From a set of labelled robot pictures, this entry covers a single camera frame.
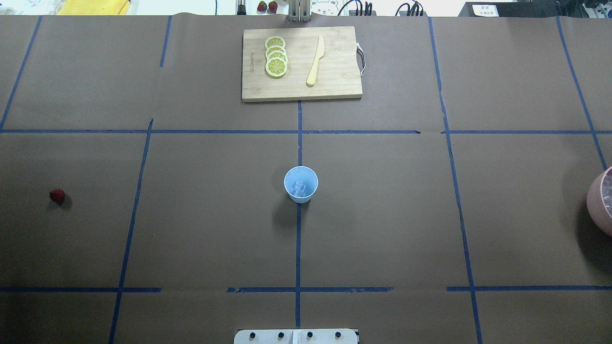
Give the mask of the yellow cloth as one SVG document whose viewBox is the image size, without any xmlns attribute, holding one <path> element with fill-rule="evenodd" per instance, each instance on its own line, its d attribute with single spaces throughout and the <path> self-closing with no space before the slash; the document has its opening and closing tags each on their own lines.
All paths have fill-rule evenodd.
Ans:
<svg viewBox="0 0 612 344">
<path fill-rule="evenodd" d="M 66 0 L 58 15 L 125 15 L 130 5 L 130 0 Z"/>
</svg>

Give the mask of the light blue cup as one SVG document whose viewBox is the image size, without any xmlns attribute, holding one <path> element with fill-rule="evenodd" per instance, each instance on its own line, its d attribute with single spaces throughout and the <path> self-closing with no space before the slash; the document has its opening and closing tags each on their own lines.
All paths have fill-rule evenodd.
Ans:
<svg viewBox="0 0 612 344">
<path fill-rule="evenodd" d="M 307 184 L 308 194 L 304 198 L 296 198 L 292 196 L 292 187 L 296 181 L 302 181 Z M 318 176 L 308 166 L 295 166 L 291 168 L 284 176 L 284 189 L 289 195 L 289 198 L 297 203 L 304 204 L 311 200 L 318 188 Z"/>
</svg>

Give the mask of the clear ice cubes pile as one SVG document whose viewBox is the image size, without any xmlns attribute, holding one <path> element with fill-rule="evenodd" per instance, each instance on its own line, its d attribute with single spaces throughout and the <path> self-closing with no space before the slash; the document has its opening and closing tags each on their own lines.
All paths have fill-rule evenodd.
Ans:
<svg viewBox="0 0 612 344">
<path fill-rule="evenodd" d="M 609 169 L 601 183 L 601 197 L 607 214 L 612 217 L 612 170 Z"/>
</svg>

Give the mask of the lemon slice three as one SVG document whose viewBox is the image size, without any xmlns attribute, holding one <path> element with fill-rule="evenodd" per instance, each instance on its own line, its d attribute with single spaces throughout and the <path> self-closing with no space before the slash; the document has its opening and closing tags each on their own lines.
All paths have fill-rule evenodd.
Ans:
<svg viewBox="0 0 612 344">
<path fill-rule="evenodd" d="M 272 61 L 272 60 L 282 60 L 282 61 L 284 61 L 284 63 L 287 63 L 288 62 L 288 56 L 287 55 L 284 56 L 282 54 L 276 54 L 276 53 L 275 54 L 270 54 L 269 58 L 266 58 L 266 62 L 268 63 L 269 61 Z"/>
</svg>

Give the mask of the lemon slice two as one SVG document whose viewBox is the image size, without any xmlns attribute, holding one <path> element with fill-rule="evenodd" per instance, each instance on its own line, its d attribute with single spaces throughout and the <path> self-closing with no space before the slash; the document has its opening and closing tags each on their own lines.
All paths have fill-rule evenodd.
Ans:
<svg viewBox="0 0 612 344">
<path fill-rule="evenodd" d="M 286 56 L 286 50 L 284 46 L 281 45 L 272 45 L 266 49 L 266 57 L 269 58 L 270 54 L 282 54 Z"/>
</svg>

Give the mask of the white pedestal column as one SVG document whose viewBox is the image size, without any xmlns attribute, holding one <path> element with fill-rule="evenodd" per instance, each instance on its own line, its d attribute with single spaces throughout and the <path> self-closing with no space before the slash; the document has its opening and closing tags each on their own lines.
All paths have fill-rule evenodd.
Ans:
<svg viewBox="0 0 612 344">
<path fill-rule="evenodd" d="M 244 329 L 234 344 L 359 344 L 358 331 L 348 328 Z"/>
</svg>

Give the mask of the red strawberry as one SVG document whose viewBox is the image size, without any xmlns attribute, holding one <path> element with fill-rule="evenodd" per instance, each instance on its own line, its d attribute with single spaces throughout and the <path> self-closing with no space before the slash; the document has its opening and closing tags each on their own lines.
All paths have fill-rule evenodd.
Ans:
<svg viewBox="0 0 612 344">
<path fill-rule="evenodd" d="M 49 198 L 55 204 L 63 204 L 66 194 L 62 189 L 54 189 L 49 191 Z"/>
</svg>

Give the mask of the ice cube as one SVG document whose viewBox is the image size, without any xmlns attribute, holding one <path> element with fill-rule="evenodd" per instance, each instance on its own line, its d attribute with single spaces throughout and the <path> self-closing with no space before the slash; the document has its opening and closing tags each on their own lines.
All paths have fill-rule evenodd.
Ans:
<svg viewBox="0 0 612 344">
<path fill-rule="evenodd" d="M 296 181 L 292 187 L 292 196 L 296 198 L 304 198 L 308 194 L 307 184 L 302 181 Z"/>
</svg>

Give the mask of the pink bowl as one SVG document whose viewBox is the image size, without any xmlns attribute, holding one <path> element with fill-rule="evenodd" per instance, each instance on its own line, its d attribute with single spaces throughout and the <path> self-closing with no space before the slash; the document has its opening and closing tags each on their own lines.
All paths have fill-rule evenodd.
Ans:
<svg viewBox="0 0 612 344">
<path fill-rule="evenodd" d="M 593 222 L 603 233 L 612 237 L 612 218 L 607 214 L 601 197 L 602 179 L 609 169 L 612 168 L 609 167 L 604 172 L 601 172 L 591 183 L 587 193 L 586 204 Z"/>
</svg>

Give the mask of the yellow plastic knife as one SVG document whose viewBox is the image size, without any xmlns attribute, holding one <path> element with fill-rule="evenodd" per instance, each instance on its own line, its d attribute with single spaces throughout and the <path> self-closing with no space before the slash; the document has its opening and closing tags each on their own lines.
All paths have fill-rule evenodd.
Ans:
<svg viewBox="0 0 612 344">
<path fill-rule="evenodd" d="M 325 41 L 324 37 L 320 35 L 317 40 L 317 48 L 315 50 L 315 56 L 313 57 L 312 66 L 308 72 L 308 76 L 306 78 L 306 85 L 308 87 L 313 87 L 317 80 L 317 73 L 319 69 L 320 60 L 324 57 L 325 53 Z"/>
</svg>

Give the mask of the wooden cutting board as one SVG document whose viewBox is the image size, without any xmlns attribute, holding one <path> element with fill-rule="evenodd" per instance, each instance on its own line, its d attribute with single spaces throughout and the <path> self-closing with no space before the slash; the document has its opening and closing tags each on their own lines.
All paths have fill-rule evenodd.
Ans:
<svg viewBox="0 0 612 344">
<path fill-rule="evenodd" d="M 306 78 L 315 56 L 318 37 L 325 41 L 313 87 Z M 281 78 L 266 73 L 268 37 L 283 37 L 288 70 Z M 243 31 L 242 100 L 247 103 L 359 99 L 363 95 L 358 66 L 358 42 L 353 26 L 247 29 Z"/>
</svg>

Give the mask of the spare strawberry two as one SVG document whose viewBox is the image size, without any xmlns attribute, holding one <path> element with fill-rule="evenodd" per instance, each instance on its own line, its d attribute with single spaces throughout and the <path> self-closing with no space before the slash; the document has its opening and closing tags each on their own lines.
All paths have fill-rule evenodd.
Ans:
<svg viewBox="0 0 612 344">
<path fill-rule="evenodd" d="M 276 14 L 278 10 L 278 4 L 276 1 L 270 1 L 267 4 L 267 9 L 269 13 Z"/>
</svg>

